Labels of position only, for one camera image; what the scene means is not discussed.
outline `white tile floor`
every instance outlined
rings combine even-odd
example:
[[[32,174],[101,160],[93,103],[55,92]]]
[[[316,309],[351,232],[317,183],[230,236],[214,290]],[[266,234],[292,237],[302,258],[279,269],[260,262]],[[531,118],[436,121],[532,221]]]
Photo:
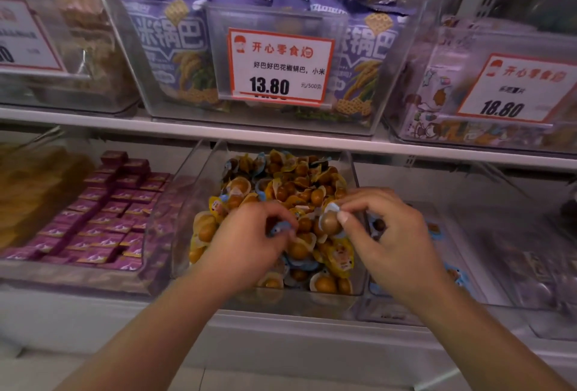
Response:
[[[79,356],[26,352],[0,359],[0,391],[51,391],[83,362]],[[292,377],[183,367],[169,391],[400,391]]]

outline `stack of purple boxes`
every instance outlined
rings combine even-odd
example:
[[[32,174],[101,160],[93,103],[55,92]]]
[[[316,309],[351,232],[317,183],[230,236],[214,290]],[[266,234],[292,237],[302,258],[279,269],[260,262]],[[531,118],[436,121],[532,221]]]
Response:
[[[151,172],[147,159],[106,151],[78,199],[58,213],[24,247],[4,259],[134,271],[142,265],[148,217],[172,176]]]

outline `fingernail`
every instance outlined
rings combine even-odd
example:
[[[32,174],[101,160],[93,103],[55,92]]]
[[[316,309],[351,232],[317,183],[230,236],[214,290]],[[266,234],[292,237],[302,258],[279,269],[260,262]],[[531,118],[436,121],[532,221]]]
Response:
[[[336,218],[337,218],[337,220],[339,220],[339,222],[340,222],[341,224],[344,224],[344,223],[347,222],[347,220],[349,219],[350,215],[351,215],[351,214],[350,214],[349,212],[338,211],[338,212],[336,213]]]

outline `price tag with red border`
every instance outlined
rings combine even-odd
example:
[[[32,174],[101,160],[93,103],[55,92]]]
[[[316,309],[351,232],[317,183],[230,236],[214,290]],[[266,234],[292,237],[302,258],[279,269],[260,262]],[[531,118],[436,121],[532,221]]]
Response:
[[[577,65],[493,53],[457,115],[547,122],[576,88]]]
[[[232,96],[238,100],[319,107],[335,40],[228,29]]]
[[[25,0],[0,0],[0,73],[66,73],[44,26]]]

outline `red border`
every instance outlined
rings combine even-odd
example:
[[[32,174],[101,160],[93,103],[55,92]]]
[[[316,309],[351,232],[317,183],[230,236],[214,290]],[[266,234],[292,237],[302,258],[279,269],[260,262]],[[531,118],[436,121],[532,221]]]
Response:
[[[239,97],[239,96],[235,96],[234,95],[234,67],[233,67],[233,41],[232,41],[232,33],[248,33],[248,34],[258,34],[258,35],[268,35],[268,36],[279,36],[282,38],[300,38],[300,39],[305,39],[305,40],[314,40],[314,41],[319,41],[319,42],[329,42],[331,44],[331,51],[328,57],[328,65],[327,65],[327,74],[325,75],[325,81],[322,85],[322,96],[320,100],[311,100],[311,99],[305,99],[305,98],[299,98],[299,97],[292,97],[292,96],[282,96],[282,95],[275,95],[278,98],[284,98],[287,100],[295,100],[295,101],[299,101],[300,104],[298,105],[309,105],[311,107],[319,107],[325,99],[325,95],[327,94],[327,85],[328,85],[328,73],[330,72],[330,65],[332,62],[332,55],[335,51],[335,39],[333,38],[311,38],[309,36],[299,36],[299,35],[290,35],[290,34],[280,34],[280,33],[271,33],[268,31],[258,31],[258,30],[244,30],[241,28],[232,28],[229,27],[228,29],[228,35],[227,35],[227,41],[228,41],[228,73],[229,73],[229,77],[230,77],[230,86],[231,86],[231,96],[234,99],[238,99],[238,100],[245,100],[245,101],[255,101],[258,103],[275,103],[275,104],[293,104],[291,102],[287,102],[287,101],[275,101],[275,100],[265,100],[265,99],[257,99],[257,98],[246,98],[246,97]],[[254,92],[239,92],[241,94],[244,95],[258,95],[255,94]]]
[[[34,16],[32,14],[32,9],[28,5],[28,2],[26,0],[0,0],[0,1],[16,1],[16,2],[23,2],[24,3],[24,5],[26,6],[26,9],[28,10],[28,14],[30,14],[30,17],[32,18],[33,22],[36,24],[36,27],[38,28],[38,31],[40,31],[40,34],[42,35],[42,38],[44,39],[46,46],[48,47],[49,51],[52,53],[52,57],[54,58],[54,61],[56,61],[56,64],[58,65],[58,69],[54,69],[53,67],[43,67],[43,66],[6,65],[4,63],[0,63],[0,66],[11,67],[11,68],[13,68],[13,67],[27,68],[27,69],[36,69],[36,70],[45,70],[45,71],[54,71],[54,72],[66,72],[66,70],[61,65],[60,59],[57,57],[56,52],[54,52],[54,50],[52,49],[52,46],[50,45],[50,40],[48,40],[48,38],[46,37],[46,35],[44,33],[44,29],[38,23],[36,16]]]
[[[485,62],[485,64],[483,65],[483,69],[481,69],[481,72],[479,72],[479,75],[477,76],[477,79],[475,80],[475,82],[472,84],[471,88],[469,89],[469,91],[467,92],[465,98],[463,99],[463,101],[461,101],[461,104],[459,106],[459,108],[457,109],[457,112],[455,113],[455,115],[460,116],[460,117],[472,117],[472,118],[483,118],[483,119],[499,119],[499,120],[505,120],[505,121],[513,121],[513,122],[530,122],[530,123],[535,123],[535,124],[540,124],[540,123],[547,123],[549,121],[549,119],[554,116],[557,112],[559,112],[559,109],[564,105],[564,103],[567,102],[568,98],[570,96],[572,96],[572,94],[574,92],[577,92],[577,82],[573,85],[572,88],[569,89],[569,92],[566,93],[566,95],[561,98],[559,100],[559,103],[557,103],[557,105],[555,107],[553,107],[551,109],[551,111],[547,114],[547,116],[545,116],[543,119],[541,120],[532,120],[532,119],[517,119],[517,118],[504,118],[504,117],[500,117],[500,116],[490,116],[487,117],[485,115],[475,115],[475,114],[470,114],[470,113],[461,113],[461,108],[463,108],[463,105],[465,104],[465,102],[467,101],[467,99],[469,98],[469,96],[471,95],[472,90],[475,88],[475,86],[477,85],[477,83],[479,82],[479,79],[481,78],[481,75],[485,72],[485,69],[487,68],[487,65],[489,64],[490,60],[493,57],[505,57],[505,58],[511,58],[511,59],[521,59],[521,60],[530,60],[533,62],[546,62],[546,63],[560,63],[562,65],[568,65],[568,66],[576,66],[576,64],[574,63],[567,63],[567,62],[560,62],[559,60],[549,60],[549,59],[538,59],[538,58],[534,58],[534,57],[525,57],[525,56],[519,56],[519,55],[513,55],[513,54],[501,54],[498,52],[493,52],[491,54],[489,54],[489,57],[487,59],[487,61]]]

